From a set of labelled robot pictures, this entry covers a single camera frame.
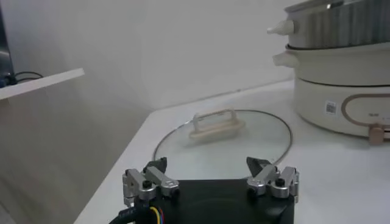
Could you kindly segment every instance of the black cable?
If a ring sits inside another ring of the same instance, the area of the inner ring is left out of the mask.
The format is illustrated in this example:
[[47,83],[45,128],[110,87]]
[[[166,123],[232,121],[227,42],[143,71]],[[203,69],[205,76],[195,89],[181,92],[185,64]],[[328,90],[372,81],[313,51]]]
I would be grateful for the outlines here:
[[41,74],[39,74],[39,73],[37,73],[37,72],[29,72],[29,71],[26,71],[26,72],[18,72],[18,73],[15,74],[15,77],[18,76],[18,75],[21,75],[21,74],[34,74],[34,75],[37,75],[37,76],[43,78],[43,75],[41,75]]
[[17,82],[23,82],[23,81],[27,81],[27,80],[36,80],[36,79],[42,79],[42,78],[24,78],[24,79],[19,79],[17,80]]
[[119,212],[118,216],[113,219],[110,224],[128,224],[134,222],[137,217],[137,209],[131,207]]

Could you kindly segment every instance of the white countertop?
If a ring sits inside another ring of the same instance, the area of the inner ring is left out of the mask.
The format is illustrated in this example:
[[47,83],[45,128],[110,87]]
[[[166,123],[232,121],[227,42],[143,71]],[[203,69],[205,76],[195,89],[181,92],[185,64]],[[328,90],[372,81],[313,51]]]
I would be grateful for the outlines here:
[[152,113],[75,224],[107,224],[126,208],[122,197],[126,169],[142,169],[161,139],[195,113],[230,107],[266,111],[291,127],[294,142],[278,166],[294,166],[300,172],[296,223],[388,223],[390,144],[370,147],[364,138],[308,124],[294,113],[292,93],[293,81],[288,81]]

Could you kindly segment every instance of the label sticker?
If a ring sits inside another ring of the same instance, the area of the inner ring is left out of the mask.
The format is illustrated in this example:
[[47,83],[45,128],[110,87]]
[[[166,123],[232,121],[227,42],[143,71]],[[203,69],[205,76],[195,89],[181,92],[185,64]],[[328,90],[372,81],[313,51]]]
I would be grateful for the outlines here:
[[335,116],[337,114],[337,103],[326,101],[325,102],[325,114]]

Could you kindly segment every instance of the cream pot handle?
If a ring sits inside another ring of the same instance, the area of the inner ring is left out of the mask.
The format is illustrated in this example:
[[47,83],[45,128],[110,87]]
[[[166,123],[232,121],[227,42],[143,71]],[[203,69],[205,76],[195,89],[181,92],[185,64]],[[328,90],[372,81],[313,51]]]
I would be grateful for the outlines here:
[[299,67],[298,58],[290,53],[283,52],[281,54],[272,56],[272,58],[274,59],[274,64],[276,66],[285,66],[289,68]]
[[275,27],[267,29],[268,34],[279,34],[282,36],[290,35],[294,33],[294,22],[292,20],[283,20],[278,23]]

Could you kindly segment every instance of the glass lid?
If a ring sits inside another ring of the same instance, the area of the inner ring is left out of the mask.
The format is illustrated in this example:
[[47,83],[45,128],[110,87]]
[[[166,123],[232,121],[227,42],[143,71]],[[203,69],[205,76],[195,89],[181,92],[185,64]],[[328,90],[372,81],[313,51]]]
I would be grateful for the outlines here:
[[246,158],[279,162],[292,143],[286,122],[255,110],[222,110],[176,128],[159,143],[153,159],[167,157],[166,175],[176,180],[250,176]]

